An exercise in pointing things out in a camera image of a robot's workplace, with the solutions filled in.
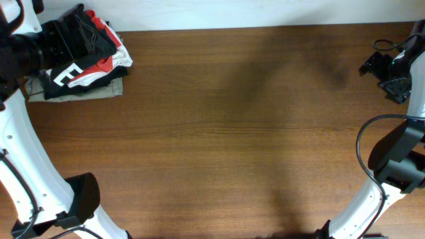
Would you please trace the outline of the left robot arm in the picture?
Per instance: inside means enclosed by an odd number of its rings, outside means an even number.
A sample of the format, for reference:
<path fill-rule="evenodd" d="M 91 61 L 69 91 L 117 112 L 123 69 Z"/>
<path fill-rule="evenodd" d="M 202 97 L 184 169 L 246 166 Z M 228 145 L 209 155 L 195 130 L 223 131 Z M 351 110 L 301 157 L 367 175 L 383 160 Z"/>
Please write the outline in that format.
<path fill-rule="evenodd" d="M 1 2 L 1 182 L 17 210 L 14 238 L 35 238 L 50 227 L 81 238 L 129 238 L 100 204 L 91 173 L 60 176 L 25 106 L 21 80 L 42 78 L 47 90 L 67 83 L 85 67 L 113 55 L 117 43 L 77 5 L 40 23 L 42 1 Z"/>

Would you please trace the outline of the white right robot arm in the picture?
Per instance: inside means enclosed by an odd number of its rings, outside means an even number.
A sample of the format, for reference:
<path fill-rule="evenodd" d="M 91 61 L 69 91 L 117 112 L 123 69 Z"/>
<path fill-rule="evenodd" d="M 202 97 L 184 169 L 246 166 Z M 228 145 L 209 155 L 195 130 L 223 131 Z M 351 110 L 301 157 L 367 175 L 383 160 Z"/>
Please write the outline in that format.
<path fill-rule="evenodd" d="M 370 238 L 372 225 L 395 202 L 415 189 L 424 188 L 424 155 L 414 148 L 424 143 L 424 21 L 415 22 L 403 42 L 388 48 L 373 43 L 375 53 L 360 67 L 360 75 L 372 74 L 389 100 L 408 102 L 405 115 L 386 114 L 365 122 L 359 130 L 359 143 L 373 122 L 401 119 L 402 123 L 373 147 L 368 161 L 357 160 L 367 175 L 361 190 L 335 218 L 315 231 L 314 238 Z"/>

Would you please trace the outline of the dark green t-shirt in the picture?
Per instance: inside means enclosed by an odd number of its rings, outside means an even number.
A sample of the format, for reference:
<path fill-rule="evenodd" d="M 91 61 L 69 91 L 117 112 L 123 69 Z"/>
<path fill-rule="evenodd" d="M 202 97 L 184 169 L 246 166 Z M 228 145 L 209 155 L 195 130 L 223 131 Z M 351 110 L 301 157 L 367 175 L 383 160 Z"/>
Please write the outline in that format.
<path fill-rule="evenodd" d="M 60 87 L 69 83 L 77 73 L 117 52 L 116 44 L 106 30 L 97 28 L 91 17 L 84 11 L 82 3 L 53 21 L 58 21 L 60 31 L 74 59 L 62 66 L 48 69 L 49 73 L 53 73 L 53 82 Z"/>

